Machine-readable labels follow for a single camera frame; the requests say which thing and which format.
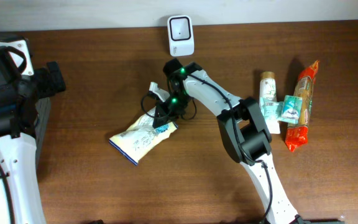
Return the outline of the cream snack bag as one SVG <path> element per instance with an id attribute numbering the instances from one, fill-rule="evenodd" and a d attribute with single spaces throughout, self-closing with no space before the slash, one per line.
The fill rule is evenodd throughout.
<path id="1" fill-rule="evenodd" d="M 154 119 L 142 115 L 124 132 L 109 138 L 109 143 L 135 166 L 156 145 L 170 137 L 178 129 L 174 122 L 154 128 Z"/>

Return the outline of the white tube with tan cap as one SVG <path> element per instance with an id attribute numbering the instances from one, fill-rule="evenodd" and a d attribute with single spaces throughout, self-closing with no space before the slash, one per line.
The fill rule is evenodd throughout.
<path id="1" fill-rule="evenodd" d="M 259 105 L 270 134 L 280 134 L 278 121 L 277 90 L 275 74 L 262 72 L 260 74 Z"/>

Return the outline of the teal wipes packet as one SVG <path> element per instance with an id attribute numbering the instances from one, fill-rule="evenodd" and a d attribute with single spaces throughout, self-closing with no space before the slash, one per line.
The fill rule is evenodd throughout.
<path id="1" fill-rule="evenodd" d="M 260 98 L 259 101 L 262 116 L 265 120 L 281 121 L 284 102 L 270 101 L 266 98 Z"/>

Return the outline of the small teal tissue pack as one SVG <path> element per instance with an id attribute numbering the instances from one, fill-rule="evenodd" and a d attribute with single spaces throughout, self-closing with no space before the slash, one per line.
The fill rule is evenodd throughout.
<path id="1" fill-rule="evenodd" d="M 286 95 L 282 111 L 283 119 L 281 121 L 290 124 L 298 124 L 302 102 L 303 99 L 301 97 Z"/>

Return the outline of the orange spaghetti packet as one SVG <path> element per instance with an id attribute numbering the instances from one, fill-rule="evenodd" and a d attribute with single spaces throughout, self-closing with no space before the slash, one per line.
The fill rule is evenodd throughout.
<path id="1" fill-rule="evenodd" d="M 302 99 L 300 115 L 296 124 L 289 124 L 285 144 L 290 152 L 308 143 L 308 130 L 313 104 L 313 88 L 319 70 L 319 60 L 305 68 L 298 76 L 293 96 Z"/>

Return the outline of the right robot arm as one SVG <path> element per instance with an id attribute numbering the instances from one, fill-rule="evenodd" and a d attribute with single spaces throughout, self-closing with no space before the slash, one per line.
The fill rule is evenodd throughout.
<path id="1" fill-rule="evenodd" d="M 185 115 L 188 103 L 198 100 L 215 115 L 223 146 L 229 157 L 248 173 L 264 206 L 262 223 L 304 223 L 291 204 L 273 163 L 272 136 L 252 97 L 242 99 L 215 83 L 197 63 L 182 65 L 176 58 L 163 72 L 168 96 L 157 87 L 150 95 L 157 100 L 153 127 L 159 128 Z"/>

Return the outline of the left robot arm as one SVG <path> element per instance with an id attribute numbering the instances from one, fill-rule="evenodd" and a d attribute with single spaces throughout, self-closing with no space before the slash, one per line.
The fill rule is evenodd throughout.
<path id="1" fill-rule="evenodd" d="M 37 181 L 50 97 L 66 89 L 57 62 L 34 68 L 29 41 L 0 34 L 0 223 L 45 223 Z"/>

